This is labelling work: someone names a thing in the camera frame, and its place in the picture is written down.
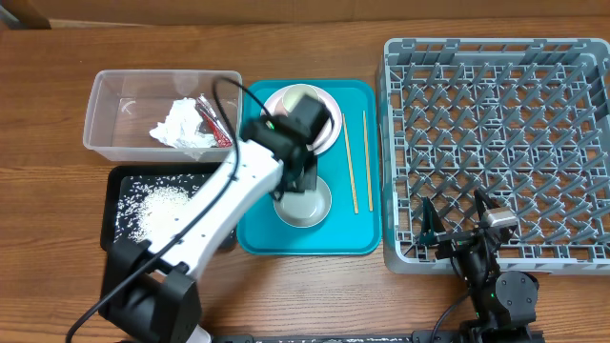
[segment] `wooden table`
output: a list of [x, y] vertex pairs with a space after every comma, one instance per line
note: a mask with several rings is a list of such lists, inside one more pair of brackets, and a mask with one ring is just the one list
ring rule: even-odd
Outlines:
[[[608, 18], [425, 20], [0, 32], [0, 341], [60, 342], [98, 299], [99, 232], [113, 163], [82, 144], [95, 75], [107, 69], [235, 70], [260, 79], [351, 77], [374, 84], [383, 43], [400, 36], [599, 37]], [[549, 342], [607, 342], [610, 278], [541, 275]], [[256, 335], [431, 329], [463, 286], [389, 272], [362, 257], [217, 255], [201, 280], [203, 325]], [[445, 323], [472, 318], [469, 304]], [[99, 316], [76, 342], [125, 335]]]

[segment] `clear plastic bin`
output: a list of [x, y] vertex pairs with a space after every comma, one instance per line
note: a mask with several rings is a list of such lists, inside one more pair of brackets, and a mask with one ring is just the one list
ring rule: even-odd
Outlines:
[[[231, 148], [176, 149], [152, 138], [149, 131], [164, 122], [174, 100], [212, 99], [212, 80], [218, 75], [241, 83], [236, 71], [101, 71], [95, 77], [87, 107], [83, 144], [111, 161], [219, 162]], [[218, 85], [218, 95], [231, 125], [241, 121], [241, 90]], [[202, 123], [200, 130], [209, 131]]]

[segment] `teal tray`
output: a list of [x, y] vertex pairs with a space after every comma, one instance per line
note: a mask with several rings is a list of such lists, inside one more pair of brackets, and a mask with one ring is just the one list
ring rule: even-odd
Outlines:
[[[333, 205], [320, 224], [294, 228], [275, 213], [271, 196], [263, 196], [237, 225], [237, 241], [254, 254], [367, 254], [381, 239], [380, 183], [377, 155], [376, 106], [373, 90], [358, 80], [269, 80], [250, 91], [263, 103], [277, 90], [292, 84], [309, 84], [327, 91], [345, 113], [359, 214], [354, 214], [352, 186], [347, 164], [344, 131], [333, 146], [318, 158], [318, 175], [331, 189]], [[261, 108], [250, 98], [244, 102], [243, 121], [260, 115]], [[362, 111], [366, 111], [371, 161], [373, 211], [369, 212]]]

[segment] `chopstick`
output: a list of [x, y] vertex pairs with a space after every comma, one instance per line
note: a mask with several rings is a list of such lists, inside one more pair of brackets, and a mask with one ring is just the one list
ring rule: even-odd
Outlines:
[[345, 148], [347, 149], [347, 165], [350, 169], [350, 182], [352, 182], [352, 200], [354, 201], [354, 213], [358, 214], [358, 199], [356, 198], [356, 185], [354, 184], [354, 170], [352, 169], [352, 152], [350, 151], [350, 137], [347, 133], [345, 113], [343, 115], [343, 130], [345, 131]]
[[364, 153], [366, 154], [366, 182], [369, 187], [369, 212], [373, 211], [373, 192], [371, 191], [371, 165], [369, 161], [369, 133], [366, 129], [366, 111], [362, 111], [362, 122], [364, 124]]

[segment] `metal grid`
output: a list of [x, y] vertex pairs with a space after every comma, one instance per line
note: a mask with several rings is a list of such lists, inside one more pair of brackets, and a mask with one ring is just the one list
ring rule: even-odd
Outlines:
[[[402, 255], [419, 233], [421, 199], [431, 198], [448, 230], [469, 230], [477, 220], [473, 190], [482, 187], [520, 219], [498, 252], [504, 269], [581, 273], [588, 264], [610, 273], [610, 147], [604, 144], [610, 62], [607, 46], [595, 55], [592, 44], [386, 44], [387, 101], [380, 104], [387, 115], [380, 117], [387, 121], [384, 154], [392, 162], [385, 171], [392, 174], [394, 200], [390, 269], [446, 270], [426, 247]], [[415, 263], [427, 267], [405, 265]]]

